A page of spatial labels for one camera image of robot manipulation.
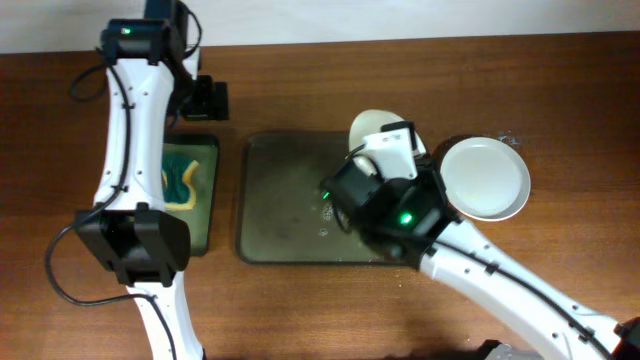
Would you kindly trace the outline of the green and yellow sponge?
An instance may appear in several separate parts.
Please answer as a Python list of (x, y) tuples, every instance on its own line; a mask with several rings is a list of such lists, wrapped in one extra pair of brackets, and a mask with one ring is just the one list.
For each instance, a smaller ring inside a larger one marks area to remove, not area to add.
[(165, 207), (169, 211), (188, 211), (197, 196), (192, 177), (199, 163), (183, 154), (169, 153), (162, 158), (162, 185)]

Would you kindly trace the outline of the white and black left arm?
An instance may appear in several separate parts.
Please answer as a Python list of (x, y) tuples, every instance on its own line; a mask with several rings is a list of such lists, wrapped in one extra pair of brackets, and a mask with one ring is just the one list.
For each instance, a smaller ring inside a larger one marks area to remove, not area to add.
[(185, 293), (191, 257), (187, 223), (168, 213), (162, 169), (166, 119), (223, 121), (223, 82), (200, 74), (187, 44), (188, 15), (113, 19), (101, 34), (110, 96), (106, 156), (92, 209), (73, 229), (127, 289), (156, 359), (203, 359)]

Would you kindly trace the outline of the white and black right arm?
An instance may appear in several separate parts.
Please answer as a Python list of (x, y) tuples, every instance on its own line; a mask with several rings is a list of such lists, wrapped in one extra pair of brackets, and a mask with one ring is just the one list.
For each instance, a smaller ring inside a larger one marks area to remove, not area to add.
[(448, 203), (438, 169), (414, 179), (367, 174), (347, 161), (320, 183), (339, 226), (382, 257), (466, 296), (544, 359), (636, 359), (639, 321), (619, 322), (550, 286)]

